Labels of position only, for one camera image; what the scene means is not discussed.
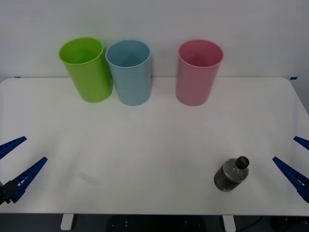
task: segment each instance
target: white table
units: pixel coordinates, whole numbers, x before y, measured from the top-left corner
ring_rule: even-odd
[[[8,79],[0,85],[0,142],[27,141],[0,161],[13,179],[47,163],[16,204],[0,213],[309,216],[309,204],[272,161],[309,176],[309,116],[283,78],[217,78],[208,101],[175,97],[175,78],[153,78],[150,99],[116,95],[86,103],[69,78]],[[213,183],[231,157],[250,160],[232,192]]]

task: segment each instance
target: white wall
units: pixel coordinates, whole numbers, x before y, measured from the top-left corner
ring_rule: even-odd
[[[152,75],[174,76],[180,44],[205,38],[225,52],[219,76],[298,76],[309,107],[308,12],[308,0],[1,0],[0,77],[67,75],[57,53],[79,36],[144,40]]]

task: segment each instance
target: floor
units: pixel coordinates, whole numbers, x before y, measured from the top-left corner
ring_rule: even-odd
[[[105,232],[109,215],[76,215],[72,232]],[[239,230],[259,217],[235,217]],[[224,232],[220,216],[204,216],[207,232]],[[269,224],[269,217],[244,232],[275,232]],[[58,214],[0,214],[1,232],[60,232],[62,215]]]

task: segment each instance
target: black bottle cap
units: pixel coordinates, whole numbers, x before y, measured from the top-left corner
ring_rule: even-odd
[[[249,166],[249,160],[245,156],[240,156],[235,161],[236,167],[238,167],[241,170],[246,169]]]

